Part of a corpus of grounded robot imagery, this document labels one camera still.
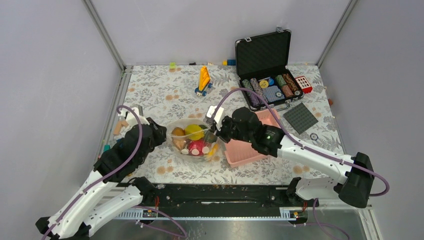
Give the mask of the brown potato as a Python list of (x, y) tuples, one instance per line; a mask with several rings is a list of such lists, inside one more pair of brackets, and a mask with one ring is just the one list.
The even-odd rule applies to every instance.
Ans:
[(182, 137), (185, 136), (185, 130), (181, 127), (175, 127), (172, 131), (171, 131), (171, 135), (172, 136), (177, 136), (177, 137)]

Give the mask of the clear zip top bag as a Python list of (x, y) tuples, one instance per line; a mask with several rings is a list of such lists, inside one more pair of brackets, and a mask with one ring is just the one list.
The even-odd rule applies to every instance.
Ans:
[(166, 129), (167, 144), (183, 160), (206, 162), (222, 153), (222, 141), (211, 132), (210, 125), (200, 119), (178, 119)]

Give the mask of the green avocado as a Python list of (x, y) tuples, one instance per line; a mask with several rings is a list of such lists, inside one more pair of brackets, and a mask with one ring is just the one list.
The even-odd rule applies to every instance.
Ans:
[(217, 139), (217, 136), (215, 136), (211, 131), (206, 131), (203, 137), (204, 142), (208, 144), (215, 143)]

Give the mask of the yellow lemon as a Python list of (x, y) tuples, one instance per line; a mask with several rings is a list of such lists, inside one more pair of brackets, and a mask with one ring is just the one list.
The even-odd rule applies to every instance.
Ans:
[(185, 135), (191, 141), (197, 141), (204, 137), (204, 129), (197, 124), (189, 124), (185, 129)]

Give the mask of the red apple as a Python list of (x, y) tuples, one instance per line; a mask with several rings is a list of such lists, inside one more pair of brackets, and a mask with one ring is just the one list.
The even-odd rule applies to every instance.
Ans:
[(202, 139), (191, 141), (187, 149), (188, 149), (188, 154), (191, 156), (203, 156), (208, 154), (210, 151), (210, 147)]

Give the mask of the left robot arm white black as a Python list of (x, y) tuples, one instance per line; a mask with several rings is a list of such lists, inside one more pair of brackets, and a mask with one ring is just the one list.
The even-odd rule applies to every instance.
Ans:
[(74, 196), (55, 214), (41, 217), (36, 227), (42, 239), (88, 240), (101, 227), (127, 209), (155, 200), (155, 187), (146, 177), (137, 177), (119, 195), (99, 204), (103, 197), (141, 166), (149, 153), (166, 140), (167, 129), (150, 117), (120, 105), (132, 118), (131, 129), (102, 153)]

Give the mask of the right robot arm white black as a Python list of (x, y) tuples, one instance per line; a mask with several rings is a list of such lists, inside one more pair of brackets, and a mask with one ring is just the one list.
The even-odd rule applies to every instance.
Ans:
[(344, 203), (363, 209), (368, 205), (375, 176), (368, 155), (338, 154), (309, 144), (285, 133), (280, 127), (262, 123), (247, 107), (236, 109), (231, 116), (223, 108), (211, 118), (212, 132), (228, 143), (249, 143), (259, 154), (284, 158), (325, 174), (321, 178), (295, 177), (286, 191), (287, 201), (299, 206), (312, 199), (339, 198)]

